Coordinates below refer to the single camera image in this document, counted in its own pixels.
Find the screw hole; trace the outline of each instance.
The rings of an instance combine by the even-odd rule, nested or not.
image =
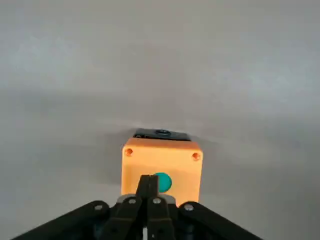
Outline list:
[[[199,153],[195,152],[194,154],[192,154],[192,158],[194,161],[199,161],[201,156]]]
[[[128,148],[128,149],[126,149],[126,150],[124,151],[125,155],[127,155],[128,157],[131,157],[131,155],[132,155],[133,152],[134,152],[134,151],[133,151],[131,148]]]

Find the orange plastic enclosure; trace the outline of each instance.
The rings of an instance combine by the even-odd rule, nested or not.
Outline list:
[[[121,194],[136,193],[141,175],[166,173],[172,184],[164,194],[177,206],[199,201],[203,152],[196,142],[130,138],[122,149]]]

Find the screw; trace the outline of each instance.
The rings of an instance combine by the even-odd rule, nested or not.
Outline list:
[[[153,199],[152,202],[153,202],[154,204],[159,204],[159,203],[161,203],[161,199],[158,198],[158,197],[156,197],[156,198]]]
[[[184,205],[184,209],[186,211],[193,211],[194,210],[194,206],[192,206],[191,204],[186,204],[186,205]]]
[[[102,205],[94,206],[94,210],[96,210],[96,211],[100,211],[102,208],[103,208]]]
[[[134,199],[134,198],[131,198],[130,200],[129,200],[129,204],[135,204],[137,201]]]

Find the gray wall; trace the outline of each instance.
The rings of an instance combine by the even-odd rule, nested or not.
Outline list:
[[[120,194],[137,127],[190,133],[201,203],[319,238],[320,2],[2,0],[0,234]]]

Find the round button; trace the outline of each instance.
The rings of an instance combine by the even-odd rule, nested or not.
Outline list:
[[[156,133],[156,134],[159,134],[159,135],[170,135],[170,134],[171,134],[170,131],[164,130],[164,129],[155,130],[155,133]]]
[[[172,186],[171,177],[164,172],[157,172],[154,175],[158,176],[158,190],[159,193],[167,192]]]

